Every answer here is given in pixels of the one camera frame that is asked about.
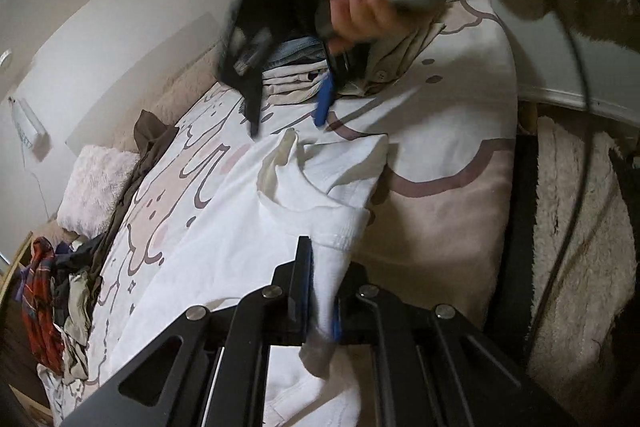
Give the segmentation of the dark brown garment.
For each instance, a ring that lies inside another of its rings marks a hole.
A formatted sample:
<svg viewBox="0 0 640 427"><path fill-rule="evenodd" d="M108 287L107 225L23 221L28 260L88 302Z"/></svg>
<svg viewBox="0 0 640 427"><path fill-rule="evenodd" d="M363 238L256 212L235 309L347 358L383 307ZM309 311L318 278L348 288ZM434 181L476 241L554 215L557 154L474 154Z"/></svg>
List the dark brown garment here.
<svg viewBox="0 0 640 427"><path fill-rule="evenodd" d="M134 195L136 195L144 178L160 161L160 158L164 156L177 133L177 127L164 124L153 113L142 109L138 120L134 124L134 132L132 132L134 143L136 143L140 155L139 160L127 178L106 231L101 235L98 246L92 251L89 281L92 284L93 291L99 291L100 289L102 282L101 271L104 262L122 225L122 221L125 219L127 210L134 199Z"/></svg>

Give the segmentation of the folded blue jeans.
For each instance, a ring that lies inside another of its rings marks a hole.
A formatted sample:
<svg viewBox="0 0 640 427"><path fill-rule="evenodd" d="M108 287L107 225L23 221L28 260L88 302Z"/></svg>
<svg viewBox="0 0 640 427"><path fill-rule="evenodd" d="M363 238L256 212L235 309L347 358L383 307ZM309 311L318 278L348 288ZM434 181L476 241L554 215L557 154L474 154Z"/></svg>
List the folded blue jeans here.
<svg viewBox="0 0 640 427"><path fill-rule="evenodd" d="M317 63L326 58L320 40L314 37L303 37L285 41L275 49L268 58L264 69L274 69L288 65Z"/></svg>

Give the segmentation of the white t-shirt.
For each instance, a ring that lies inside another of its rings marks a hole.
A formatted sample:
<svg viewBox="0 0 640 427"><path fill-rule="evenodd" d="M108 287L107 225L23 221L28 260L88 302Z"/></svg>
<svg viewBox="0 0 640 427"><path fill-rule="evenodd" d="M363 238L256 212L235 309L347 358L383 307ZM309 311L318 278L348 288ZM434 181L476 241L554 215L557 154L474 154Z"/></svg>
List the white t-shirt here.
<svg viewBox="0 0 640 427"><path fill-rule="evenodd" d="M228 308L266 286L297 242L312 249L310 337L269 362L269 426L353 426L360 387L333 332L334 300L369 221L385 135L326 141L288 130L253 144L145 289L111 355L120 369L195 305Z"/></svg>

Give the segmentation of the folded beige trousers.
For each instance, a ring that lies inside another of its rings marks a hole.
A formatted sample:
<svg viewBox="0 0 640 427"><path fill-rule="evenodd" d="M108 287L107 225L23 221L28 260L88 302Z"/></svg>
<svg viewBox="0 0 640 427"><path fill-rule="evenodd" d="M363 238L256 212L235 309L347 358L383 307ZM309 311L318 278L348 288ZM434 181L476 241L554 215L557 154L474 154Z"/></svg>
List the folded beige trousers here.
<svg viewBox="0 0 640 427"><path fill-rule="evenodd" d="M390 37L374 43L358 44L340 56L311 60L318 43L303 41L299 60L269 65L262 73L264 100L271 105L295 105L309 101L320 93L322 82L333 78L338 95L363 98L380 92L385 86L408 72L418 55L446 28L431 23L407 37Z"/></svg>

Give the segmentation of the red plaid shirt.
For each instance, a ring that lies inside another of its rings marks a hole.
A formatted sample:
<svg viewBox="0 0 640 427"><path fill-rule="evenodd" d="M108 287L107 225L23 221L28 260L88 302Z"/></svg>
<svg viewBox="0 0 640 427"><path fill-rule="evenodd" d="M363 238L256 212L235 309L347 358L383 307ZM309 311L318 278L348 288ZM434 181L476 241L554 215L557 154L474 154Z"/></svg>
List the red plaid shirt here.
<svg viewBox="0 0 640 427"><path fill-rule="evenodd" d="M51 243L45 237L36 237L32 241L32 259L22 289L22 320L36 361L56 376L62 376L64 343L53 321L53 261Z"/></svg>

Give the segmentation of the white fluffy pillow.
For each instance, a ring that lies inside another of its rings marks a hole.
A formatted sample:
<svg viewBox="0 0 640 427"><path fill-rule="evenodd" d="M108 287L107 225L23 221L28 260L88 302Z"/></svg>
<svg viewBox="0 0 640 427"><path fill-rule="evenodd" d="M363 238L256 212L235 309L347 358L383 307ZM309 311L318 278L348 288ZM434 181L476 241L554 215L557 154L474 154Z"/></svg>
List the white fluffy pillow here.
<svg viewBox="0 0 640 427"><path fill-rule="evenodd" d="M56 213L58 225L87 239L104 233L139 159L128 150L84 146Z"/></svg>

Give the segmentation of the olive khaki garment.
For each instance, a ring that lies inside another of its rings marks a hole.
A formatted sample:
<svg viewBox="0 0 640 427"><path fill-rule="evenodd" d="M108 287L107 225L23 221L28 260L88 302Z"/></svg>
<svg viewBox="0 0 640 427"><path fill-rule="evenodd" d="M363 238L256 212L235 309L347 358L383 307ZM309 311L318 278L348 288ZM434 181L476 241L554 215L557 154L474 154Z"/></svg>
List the olive khaki garment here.
<svg viewBox="0 0 640 427"><path fill-rule="evenodd" d="M87 311L89 300L88 273L81 270L70 274L68 294L68 317L61 332L63 339L63 378L66 385L88 378L87 343L90 332L90 317Z"/></svg>

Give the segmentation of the black garment in pile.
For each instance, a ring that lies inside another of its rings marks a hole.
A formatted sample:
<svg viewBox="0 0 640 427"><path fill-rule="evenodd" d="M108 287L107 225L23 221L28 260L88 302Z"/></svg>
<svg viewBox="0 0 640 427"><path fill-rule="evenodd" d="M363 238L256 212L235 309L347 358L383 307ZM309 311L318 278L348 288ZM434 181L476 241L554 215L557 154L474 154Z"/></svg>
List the black garment in pile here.
<svg viewBox="0 0 640 427"><path fill-rule="evenodd" d="M77 251L67 254L56 254L51 269L53 322L62 327L68 317L70 301L70 276L86 271L90 289L90 307L96 302L100 284L99 275L105 258L104 239L100 234L83 243Z"/></svg>

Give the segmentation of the bear pattern bed blanket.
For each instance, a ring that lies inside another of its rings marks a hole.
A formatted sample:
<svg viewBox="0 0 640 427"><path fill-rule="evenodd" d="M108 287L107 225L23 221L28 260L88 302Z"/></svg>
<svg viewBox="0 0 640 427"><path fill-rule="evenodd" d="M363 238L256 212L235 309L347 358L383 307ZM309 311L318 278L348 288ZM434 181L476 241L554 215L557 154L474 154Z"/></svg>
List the bear pattern bed blanket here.
<svg viewBox="0 0 640 427"><path fill-rule="evenodd" d="M184 115L145 177L104 262L88 346L88 378L66 385L39 369L56 425L118 369L111 355L155 274L248 149L288 130L326 141L385 135L386 163L352 253L376 285L406 303L450 303L484 322L495 290L512 186L516 80L489 0L463 0L398 80L342 98L317 128L309 103L267 105L250 139L235 92L213 87Z"/></svg>

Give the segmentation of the beige rolled comforter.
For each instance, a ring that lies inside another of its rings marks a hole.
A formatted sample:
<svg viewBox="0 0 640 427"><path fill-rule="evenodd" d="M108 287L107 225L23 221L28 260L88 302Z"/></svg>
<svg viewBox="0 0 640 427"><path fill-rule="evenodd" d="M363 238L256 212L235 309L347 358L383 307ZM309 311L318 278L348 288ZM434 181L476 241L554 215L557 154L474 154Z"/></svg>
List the beige rolled comforter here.
<svg viewBox="0 0 640 427"><path fill-rule="evenodd" d="M134 142L134 124L142 110L154 114L163 124L173 126L217 82L214 67L217 64L219 44L214 44L192 64L181 69L165 81L160 93L148 94L134 103L119 119L115 129L107 135L103 145L117 150L137 152Z"/></svg>

